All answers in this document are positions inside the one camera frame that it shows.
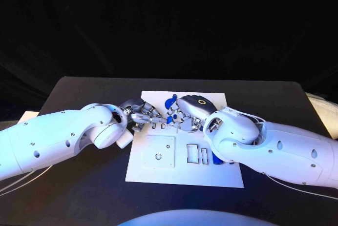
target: cutout hole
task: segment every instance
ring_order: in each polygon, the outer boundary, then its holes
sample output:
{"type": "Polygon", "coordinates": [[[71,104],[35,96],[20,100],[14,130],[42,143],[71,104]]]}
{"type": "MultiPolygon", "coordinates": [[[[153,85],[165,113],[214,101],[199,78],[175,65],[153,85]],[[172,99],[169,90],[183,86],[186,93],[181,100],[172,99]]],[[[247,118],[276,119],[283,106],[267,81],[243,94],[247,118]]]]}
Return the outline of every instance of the cutout hole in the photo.
{"type": "Polygon", "coordinates": [[[35,155],[35,157],[36,157],[36,158],[39,158],[39,157],[40,157],[40,153],[39,153],[39,151],[38,151],[38,150],[33,152],[33,155],[35,155]]]}
{"type": "Polygon", "coordinates": [[[282,141],[277,142],[277,149],[282,150],[283,149],[283,144],[282,141]]]}
{"type": "Polygon", "coordinates": [[[315,159],[316,156],[318,156],[315,149],[313,149],[312,152],[311,152],[311,156],[312,156],[313,159],[315,159]]]}

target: blue piece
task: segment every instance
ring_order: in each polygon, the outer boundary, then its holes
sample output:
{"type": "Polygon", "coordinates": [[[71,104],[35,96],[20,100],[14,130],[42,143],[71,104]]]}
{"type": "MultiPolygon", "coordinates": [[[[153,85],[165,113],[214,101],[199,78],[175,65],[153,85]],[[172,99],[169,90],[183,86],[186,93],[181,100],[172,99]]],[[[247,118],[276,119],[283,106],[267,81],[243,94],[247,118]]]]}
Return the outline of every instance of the blue piece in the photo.
{"type": "Polygon", "coordinates": [[[168,117],[168,124],[173,122],[172,116],[168,117]]]}
{"type": "Polygon", "coordinates": [[[215,165],[221,165],[224,164],[224,161],[215,156],[215,154],[212,153],[212,161],[215,165]]]}
{"type": "Polygon", "coordinates": [[[169,98],[169,99],[166,100],[166,102],[165,102],[165,107],[166,107],[168,110],[169,110],[169,108],[170,108],[170,105],[175,103],[176,99],[178,99],[178,95],[173,94],[172,98],[169,98]]]}

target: blue object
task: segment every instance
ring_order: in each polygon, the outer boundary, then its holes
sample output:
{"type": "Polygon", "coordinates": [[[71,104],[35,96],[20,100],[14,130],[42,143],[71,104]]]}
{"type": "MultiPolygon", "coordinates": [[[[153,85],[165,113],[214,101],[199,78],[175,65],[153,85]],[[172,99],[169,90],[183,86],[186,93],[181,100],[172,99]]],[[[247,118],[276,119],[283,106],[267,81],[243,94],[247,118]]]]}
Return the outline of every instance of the blue object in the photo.
{"type": "Polygon", "coordinates": [[[169,98],[169,99],[166,100],[166,102],[165,102],[165,107],[166,107],[168,110],[169,110],[169,108],[170,108],[170,105],[175,103],[176,99],[178,99],[178,95],[173,94],[172,98],[169,98]]]}
{"type": "Polygon", "coordinates": [[[224,161],[215,156],[215,154],[212,153],[212,161],[215,165],[221,165],[224,164],[224,161]]]}
{"type": "Polygon", "coordinates": [[[172,116],[168,117],[168,124],[173,122],[172,116]]]}

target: rectangular cutout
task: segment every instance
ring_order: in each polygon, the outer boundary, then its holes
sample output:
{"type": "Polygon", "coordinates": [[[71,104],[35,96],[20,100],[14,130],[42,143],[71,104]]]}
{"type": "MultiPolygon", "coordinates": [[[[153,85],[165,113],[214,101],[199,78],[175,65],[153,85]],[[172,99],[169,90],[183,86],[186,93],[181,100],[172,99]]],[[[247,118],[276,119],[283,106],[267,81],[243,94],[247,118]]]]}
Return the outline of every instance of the rectangular cutout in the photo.
{"type": "Polygon", "coordinates": [[[208,165],[209,164],[209,160],[208,160],[208,149],[202,148],[201,149],[201,153],[202,153],[202,164],[208,165]]]}
{"type": "Polygon", "coordinates": [[[188,163],[189,164],[198,164],[198,145],[196,144],[186,144],[186,150],[188,150],[188,163]]]}

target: black table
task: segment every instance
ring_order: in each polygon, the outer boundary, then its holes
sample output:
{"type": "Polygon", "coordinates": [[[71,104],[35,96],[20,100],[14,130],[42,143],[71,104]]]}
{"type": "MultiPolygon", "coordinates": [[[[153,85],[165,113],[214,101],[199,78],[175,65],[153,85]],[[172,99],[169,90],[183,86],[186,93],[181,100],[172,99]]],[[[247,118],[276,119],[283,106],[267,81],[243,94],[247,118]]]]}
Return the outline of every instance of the black table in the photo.
{"type": "MultiPolygon", "coordinates": [[[[65,77],[40,115],[95,102],[118,105],[140,97],[143,90],[225,93],[228,106],[237,110],[329,136],[295,82],[65,77]]],[[[283,187],[243,164],[244,189],[126,182],[130,147],[120,149],[114,144],[97,149],[90,145],[56,164],[36,181],[0,197],[0,223],[116,225],[153,212],[207,209],[279,225],[338,225],[338,201],[283,187]]],[[[338,197],[332,188],[287,185],[338,197]]]]}

